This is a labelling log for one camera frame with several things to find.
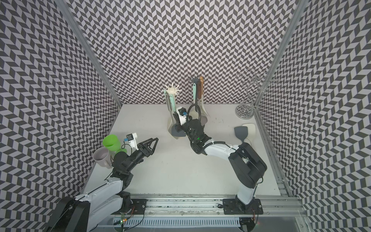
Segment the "grey turner mint handle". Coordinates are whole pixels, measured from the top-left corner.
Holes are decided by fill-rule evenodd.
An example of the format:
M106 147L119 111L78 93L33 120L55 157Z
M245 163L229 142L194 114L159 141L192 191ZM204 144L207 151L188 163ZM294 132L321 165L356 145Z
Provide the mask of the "grey turner mint handle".
M171 126L171 135L175 138L175 139L178 139L178 137L185 137L186 134L184 131L180 130L180 131L177 131L177 128L176 128L176 125L177 125L177 121L176 121L176 105L175 105L175 98L174 98L174 95L173 94L170 94L169 95L169 98L170 98L170 103L171 103L171 111L172 111L172 120L173 120L173 125Z

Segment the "grey spatula mint handle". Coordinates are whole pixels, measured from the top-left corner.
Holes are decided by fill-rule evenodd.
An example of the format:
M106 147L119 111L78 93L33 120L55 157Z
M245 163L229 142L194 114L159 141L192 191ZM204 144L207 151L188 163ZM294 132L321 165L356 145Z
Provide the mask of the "grey spatula mint handle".
M248 137L248 127L247 126L238 126L234 128L235 136L242 142L245 142L245 139Z

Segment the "cream spatula wooden handle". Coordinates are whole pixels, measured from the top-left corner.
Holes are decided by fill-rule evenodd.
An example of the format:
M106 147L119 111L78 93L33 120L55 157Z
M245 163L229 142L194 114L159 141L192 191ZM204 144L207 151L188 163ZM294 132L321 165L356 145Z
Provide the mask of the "cream spatula wooden handle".
M247 124L244 124L243 126L247 127L247 129L248 129L248 135L247 135L247 137L245 138L244 141L246 143L250 144L252 147L254 147L254 141L255 141L256 135L257 135L257 129L256 129L255 124L247 123Z

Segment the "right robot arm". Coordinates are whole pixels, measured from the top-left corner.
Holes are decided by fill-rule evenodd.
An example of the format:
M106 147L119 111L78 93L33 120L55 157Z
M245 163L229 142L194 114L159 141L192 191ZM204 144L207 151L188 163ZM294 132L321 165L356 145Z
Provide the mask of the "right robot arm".
M204 132L201 119L193 119L189 112L179 107L173 113L175 129L183 131L190 141L190 147L197 154L214 156L228 161L240 182L236 201L242 206L249 206L255 199L259 181L263 180L268 167L253 147L242 139L240 145L229 145L223 141L214 141Z

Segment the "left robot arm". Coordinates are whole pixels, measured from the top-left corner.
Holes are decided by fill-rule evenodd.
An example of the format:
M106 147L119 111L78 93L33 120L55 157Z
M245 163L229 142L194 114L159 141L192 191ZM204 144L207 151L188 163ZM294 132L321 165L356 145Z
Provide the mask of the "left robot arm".
M131 155L124 151L115 154L112 174L105 183L75 197L61 199L54 209L45 232L89 232L115 212L133 213L135 205L125 189L133 178L131 171L145 157L154 154L158 138L150 138L138 144Z

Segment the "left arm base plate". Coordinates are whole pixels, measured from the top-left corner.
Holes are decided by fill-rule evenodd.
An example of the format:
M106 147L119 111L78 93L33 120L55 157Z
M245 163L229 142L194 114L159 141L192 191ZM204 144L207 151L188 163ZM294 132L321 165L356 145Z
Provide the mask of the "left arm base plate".
M119 210L114 214L143 215L146 211L147 199L124 199Z

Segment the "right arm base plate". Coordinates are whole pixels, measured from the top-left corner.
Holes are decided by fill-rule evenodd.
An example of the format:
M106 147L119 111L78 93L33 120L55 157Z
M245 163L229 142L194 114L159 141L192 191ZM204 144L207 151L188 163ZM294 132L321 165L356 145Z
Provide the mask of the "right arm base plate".
M263 209L260 199L253 200L245 205L239 199L223 199L222 206L225 215L262 215Z

